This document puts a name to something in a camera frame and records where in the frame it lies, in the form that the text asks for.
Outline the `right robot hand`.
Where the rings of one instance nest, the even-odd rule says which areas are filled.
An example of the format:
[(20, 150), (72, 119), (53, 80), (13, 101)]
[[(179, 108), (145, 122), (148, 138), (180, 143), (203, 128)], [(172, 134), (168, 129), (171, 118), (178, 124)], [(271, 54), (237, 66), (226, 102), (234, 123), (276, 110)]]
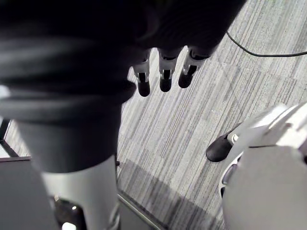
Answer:
[(119, 230), (116, 154), (122, 105), (148, 77), (154, 47), (167, 63), (188, 46), (210, 57), (242, 0), (3, 0), (0, 115), (14, 120), (60, 229)]

